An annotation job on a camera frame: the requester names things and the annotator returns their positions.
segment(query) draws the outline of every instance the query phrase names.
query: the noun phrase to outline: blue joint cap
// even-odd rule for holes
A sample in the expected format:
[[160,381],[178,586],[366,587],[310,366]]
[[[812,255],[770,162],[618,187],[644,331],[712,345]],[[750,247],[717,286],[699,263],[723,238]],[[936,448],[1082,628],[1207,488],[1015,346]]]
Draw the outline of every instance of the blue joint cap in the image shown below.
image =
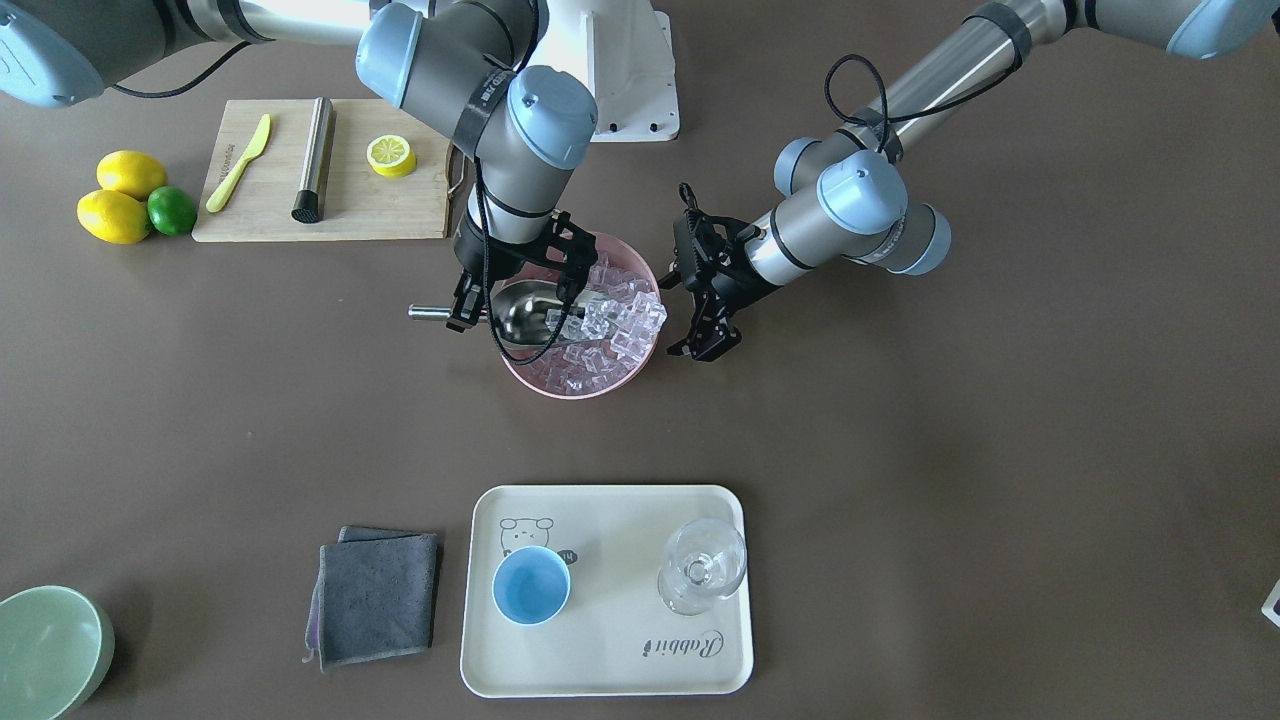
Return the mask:
[[396,108],[404,104],[408,70],[422,32],[422,15],[404,5],[392,3],[374,14],[372,22],[360,36],[356,47],[356,77],[369,90]]
[[778,159],[773,163],[773,187],[782,195],[790,197],[796,191],[796,165],[800,164],[800,155],[814,142],[820,141],[815,137],[797,137],[778,152]]
[[951,252],[951,223],[933,205],[925,204],[924,206],[933,213],[933,237],[929,238],[929,246],[924,249],[924,255],[920,255],[920,259],[910,268],[890,270],[895,275],[923,275],[941,265],[947,259],[947,252]]
[[547,65],[525,68],[511,81],[507,110],[529,149],[561,170],[582,163],[600,117],[577,78]]
[[104,90],[102,76],[67,38],[0,0],[0,91],[40,108],[65,108]]
[[1169,40],[1170,55],[1208,60],[1236,50],[1276,12],[1275,0],[1204,0]]
[[906,214],[906,184],[883,155],[859,150],[818,176],[818,204],[837,225],[882,233]]

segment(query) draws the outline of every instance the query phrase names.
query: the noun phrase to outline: white tray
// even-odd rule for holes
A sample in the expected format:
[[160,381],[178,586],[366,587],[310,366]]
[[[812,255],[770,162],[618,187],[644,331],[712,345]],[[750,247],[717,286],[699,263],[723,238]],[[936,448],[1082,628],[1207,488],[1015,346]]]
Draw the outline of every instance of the white tray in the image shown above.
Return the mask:
[[[696,518],[730,520],[746,537],[742,505],[719,486],[499,486],[484,493],[471,523],[462,682],[480,697],[741,688],[754,665],[748,582],[695,618],[671,612],[658,597],[663,546]],[[492,580],[506,551],[535,543],[576,553],[572,591],[559,615],[518,626],[494,606]]]

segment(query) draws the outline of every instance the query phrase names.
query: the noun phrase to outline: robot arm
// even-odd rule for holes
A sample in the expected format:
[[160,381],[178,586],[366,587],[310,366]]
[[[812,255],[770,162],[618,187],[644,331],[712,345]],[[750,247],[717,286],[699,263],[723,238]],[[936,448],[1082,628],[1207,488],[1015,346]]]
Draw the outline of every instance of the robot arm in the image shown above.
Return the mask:
[[512,69],[547,29],[545,1],[0,0],[0,90],[58,108],[200,42],[357,45],[365,85],[483,164],[454,236],[463,273],[448,324],[461,332],[525,263],[559,270],[557,296],[572,302],[596,259],[595,238],[556,211],[595,100],[571,74]]
[[931,129],[1019,69],[1036,45],[1093,27],[1213,58],[1243,45],[1277,0],[1000,0],[987,3],[882,97],[826,140],[788,143],[773,181],[786,196],[754,223],[703,213],[687,186],[676,220],[676,260],[660,284],[694,295],[689,334],[672,355],[712,361],[741,341],[735,313],[836,258],[919,275],[951,247],[951,227],[913,202],[893,167]]
[[458,332],[525,263],[559,270],[557,296],[572,302],[596,260],[595,238],[556,211],[595,132],[595,100],[568,73],[511,69],[531,50],[522,38],[534,20],[527,0],[456,3],[431,18],[390,4],[356,51],[365,85],[483,168],[453,242],[463,272],[448,325]]

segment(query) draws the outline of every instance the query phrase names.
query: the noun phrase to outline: wine glass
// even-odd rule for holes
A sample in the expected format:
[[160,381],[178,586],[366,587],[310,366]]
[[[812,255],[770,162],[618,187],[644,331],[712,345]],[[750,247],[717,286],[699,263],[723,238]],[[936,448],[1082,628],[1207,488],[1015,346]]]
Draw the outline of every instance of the wine glass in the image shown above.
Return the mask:
[[658,594],[680,615],[700,615],[737,592],[746,575],[746,541],[718,518],[699,518],[667,541]]

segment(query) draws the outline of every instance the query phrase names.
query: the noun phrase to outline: gray cloth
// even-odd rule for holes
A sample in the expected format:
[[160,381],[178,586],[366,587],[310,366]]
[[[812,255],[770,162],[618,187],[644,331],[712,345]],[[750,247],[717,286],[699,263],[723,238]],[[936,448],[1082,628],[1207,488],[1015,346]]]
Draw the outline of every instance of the gray cloth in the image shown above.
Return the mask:
[[430,647],[438,556],[434,534],[353,525],[321,547],[306,634],[320,670]]

